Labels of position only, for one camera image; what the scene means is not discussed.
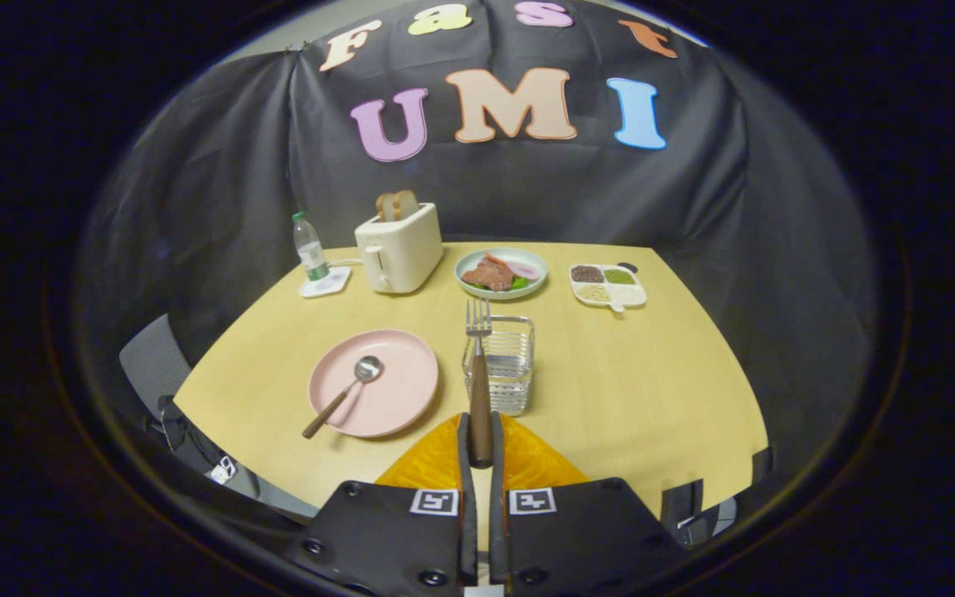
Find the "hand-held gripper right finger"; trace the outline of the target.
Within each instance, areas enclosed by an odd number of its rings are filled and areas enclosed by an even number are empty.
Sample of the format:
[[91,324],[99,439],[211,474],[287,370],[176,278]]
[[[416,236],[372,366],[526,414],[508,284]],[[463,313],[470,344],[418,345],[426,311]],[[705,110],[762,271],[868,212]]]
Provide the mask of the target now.
[[673,570],[687,550],[618,477],[511,488],[527,431],[492,417],[490,581],[508,596],[622,596]]

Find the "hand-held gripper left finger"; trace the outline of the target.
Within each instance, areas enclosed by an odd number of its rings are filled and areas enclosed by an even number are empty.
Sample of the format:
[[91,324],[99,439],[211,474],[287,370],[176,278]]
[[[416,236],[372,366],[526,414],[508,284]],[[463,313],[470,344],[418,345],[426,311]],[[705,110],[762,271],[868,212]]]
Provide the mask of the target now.
[[375,483],[338,485],[284,559],[376,596],[463,596],[478,582],[469,416],[434,427]]

